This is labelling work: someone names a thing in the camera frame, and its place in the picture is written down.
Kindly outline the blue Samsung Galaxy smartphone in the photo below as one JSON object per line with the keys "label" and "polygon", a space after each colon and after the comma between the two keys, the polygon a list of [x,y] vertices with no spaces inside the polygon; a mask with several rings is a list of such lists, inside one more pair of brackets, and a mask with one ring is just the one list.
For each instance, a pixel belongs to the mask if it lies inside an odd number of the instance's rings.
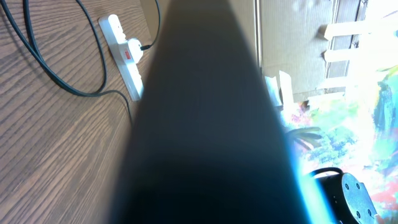
{"label": "blue Samsung Galaxy smartphone", "polygon": [[171,1],[109,223],[331,223],[228,1]]}

